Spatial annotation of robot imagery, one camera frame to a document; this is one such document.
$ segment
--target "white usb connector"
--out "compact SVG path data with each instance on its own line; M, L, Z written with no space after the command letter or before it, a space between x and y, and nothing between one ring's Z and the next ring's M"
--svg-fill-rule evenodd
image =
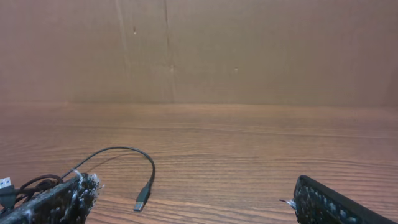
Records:
M11 179L9 177L0 179L0 189L11 186Z

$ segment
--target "brown wall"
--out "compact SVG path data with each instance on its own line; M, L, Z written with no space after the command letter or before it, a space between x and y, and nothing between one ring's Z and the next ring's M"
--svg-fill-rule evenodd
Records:
M0 101L398 105L397 0L2 0Z

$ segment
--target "metal usb tip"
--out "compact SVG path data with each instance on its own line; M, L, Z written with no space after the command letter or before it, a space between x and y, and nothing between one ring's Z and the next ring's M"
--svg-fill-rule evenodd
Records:
M9 177L0 179L0 189L11 186L11 179Z
M144 207L144 202L136 202L136 206L134 206L134 211L141 212Z

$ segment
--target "worn black surface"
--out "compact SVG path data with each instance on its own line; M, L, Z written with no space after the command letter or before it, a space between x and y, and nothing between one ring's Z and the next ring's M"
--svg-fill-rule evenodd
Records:
M97 196L95 175L78 175L41 193L0 220L1 224L81 224Z
M304 175L297 180L293 201L301 224L396 224Z

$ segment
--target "tabletop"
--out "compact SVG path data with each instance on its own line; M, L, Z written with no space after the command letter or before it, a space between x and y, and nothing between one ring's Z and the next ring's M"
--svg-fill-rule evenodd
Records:
M296 223L279 199L308 175L398 222L398 108L266 105L0 105L0 178L18 187L79 168L105 186L87 223Z

